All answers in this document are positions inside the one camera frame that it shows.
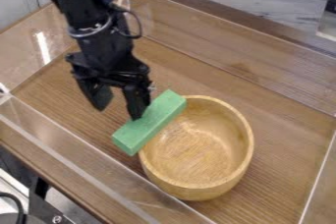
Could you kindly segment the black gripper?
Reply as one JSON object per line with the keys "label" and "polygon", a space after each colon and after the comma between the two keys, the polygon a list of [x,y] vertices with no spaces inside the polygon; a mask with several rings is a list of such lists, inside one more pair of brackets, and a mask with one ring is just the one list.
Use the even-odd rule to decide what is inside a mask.
{"label": "black gripper", "polygon": [[96,21],[71,17],[67,21],[80,51],[65,60],[85,98],[103,111],[113,99],[109,86],[123,87],[128,115],[133,121],[140,119],[151,104],[149,67],[133,55],[137,36],[129,32],[125,16],[109,15]]}

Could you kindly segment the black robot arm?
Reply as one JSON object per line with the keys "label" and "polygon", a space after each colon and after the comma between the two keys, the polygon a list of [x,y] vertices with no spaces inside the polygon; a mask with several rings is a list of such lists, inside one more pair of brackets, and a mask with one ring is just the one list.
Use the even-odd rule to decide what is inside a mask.
{"label": "black robot arm", "polygon": [[97,110],[113,99],[120,88],[128,115],[139,119],[151,103],[149,67],[132,54],[140,31],[131,31],[131,10],[115,0],[51,0],[67,21],[68,35],[80,50],[65,56],[77,85]]}

